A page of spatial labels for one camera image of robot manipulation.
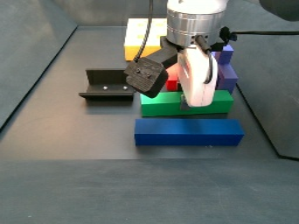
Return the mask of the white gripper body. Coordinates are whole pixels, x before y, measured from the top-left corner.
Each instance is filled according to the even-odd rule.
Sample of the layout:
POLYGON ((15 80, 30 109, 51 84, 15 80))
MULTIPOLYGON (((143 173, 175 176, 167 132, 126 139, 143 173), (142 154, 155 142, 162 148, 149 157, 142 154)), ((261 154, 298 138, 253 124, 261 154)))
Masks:
POLYGON ((178 53, 178 77, 190 107, 212 105, 218 79, 218 61, 197 45, 178 53))

